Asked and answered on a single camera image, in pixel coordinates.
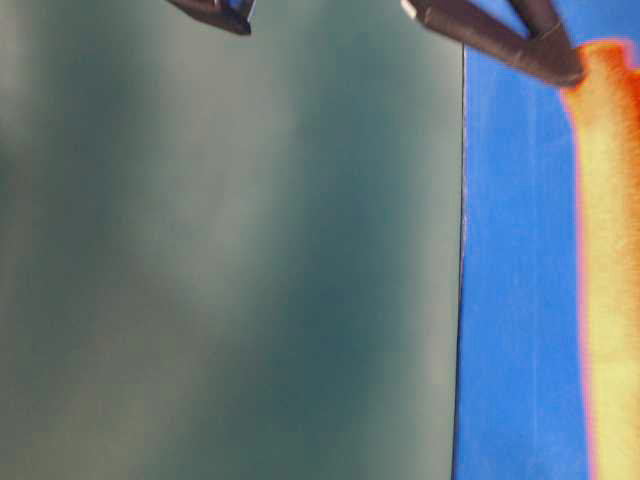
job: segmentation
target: yellow object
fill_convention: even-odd
[[[580,49],[575,132],[580,335],[591,477],[640,479],[640,74],[619,41]]]

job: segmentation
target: dark green surface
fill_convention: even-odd
[[[361,7],[0,4],[2,478],[448,478],[461,52]]]

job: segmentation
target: green panel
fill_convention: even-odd
[[[461,49],[341,3],[0,3],[0,477],[449,478]]]

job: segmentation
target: orange object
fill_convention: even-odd
[[[640,478],[640,73],[629,45],[580,48],[575,132],[580,335],[592,478]]]

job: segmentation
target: blue surface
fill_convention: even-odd
[[[578,43],[640,41],[635,1],[556,3]],[[466,86],[455,478],[586,478],[568,120],[553,88],[470,50]]]

